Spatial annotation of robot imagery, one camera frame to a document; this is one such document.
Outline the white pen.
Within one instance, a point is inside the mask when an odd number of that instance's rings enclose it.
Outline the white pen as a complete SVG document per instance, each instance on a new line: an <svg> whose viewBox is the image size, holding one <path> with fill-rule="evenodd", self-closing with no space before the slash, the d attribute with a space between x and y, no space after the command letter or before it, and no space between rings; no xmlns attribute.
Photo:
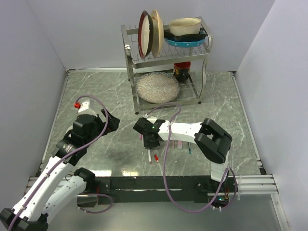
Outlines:
<svg viewBox="0 0 308 231"><path fill-rule="evenodd" d="M151 164L152 163L151 150L148 149L147 152L148 152L148 160L149 160L149 163Z"/></svg>

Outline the purple highlighter pen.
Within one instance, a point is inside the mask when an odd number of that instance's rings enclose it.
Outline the purple highlighter pen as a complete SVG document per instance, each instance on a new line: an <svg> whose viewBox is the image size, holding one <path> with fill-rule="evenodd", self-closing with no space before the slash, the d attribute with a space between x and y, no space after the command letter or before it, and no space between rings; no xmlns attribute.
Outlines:
<svg viewBox="0 0 308 231"><path fill-rule="evenodd" d="M182 149L182 146L183 146L182 141L177 141L177 148Z"/></svg>

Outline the blue pen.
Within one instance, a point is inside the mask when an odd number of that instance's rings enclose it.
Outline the blue pen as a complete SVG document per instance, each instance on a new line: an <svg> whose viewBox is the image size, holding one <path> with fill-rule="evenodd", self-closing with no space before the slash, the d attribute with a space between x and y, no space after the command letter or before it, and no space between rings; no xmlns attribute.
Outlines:
<svg viewBox="0 0 308 231"><path fill-rule="evenodd" d="M191 143L190 142L188 143L188 149L189 149L189 154L191 154L192 153L192 147L191 147Z"/></svg>

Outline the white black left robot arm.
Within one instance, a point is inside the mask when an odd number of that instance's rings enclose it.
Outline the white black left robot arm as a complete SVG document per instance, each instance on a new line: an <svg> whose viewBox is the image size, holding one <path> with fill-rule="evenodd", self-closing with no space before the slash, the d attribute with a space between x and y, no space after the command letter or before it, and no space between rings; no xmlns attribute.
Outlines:
<svg viewBox="0 0 308 231"><path fill-rule="evenodd" d="M95 174L85 168L73 176L59 190L59 183L86 154L87 148L110 132L116 131L120 120L102 110L102 121L92 109L79 110L76 120L60 140L45 169L31 189L12 208L0 213L0 220L9 231L45 231L54 216L80 193L96 195L99 183Z"/></svg>

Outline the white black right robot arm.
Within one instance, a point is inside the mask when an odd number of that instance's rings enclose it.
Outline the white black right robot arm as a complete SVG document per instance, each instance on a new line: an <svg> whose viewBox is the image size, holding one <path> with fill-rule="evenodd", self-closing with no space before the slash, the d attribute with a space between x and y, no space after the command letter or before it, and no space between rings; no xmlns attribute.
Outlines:
<svg viewBox="0 0 308 231"><path fill-rule="evenodd" d="M223 176L228 165L232 137L214 120L206 118L199 123L175 123L163 119L141 117L133 129L143 136L145 149L155 149L162 141L182 141L196 144L211 162L211 188L224 190L227 177Z"/></svg>

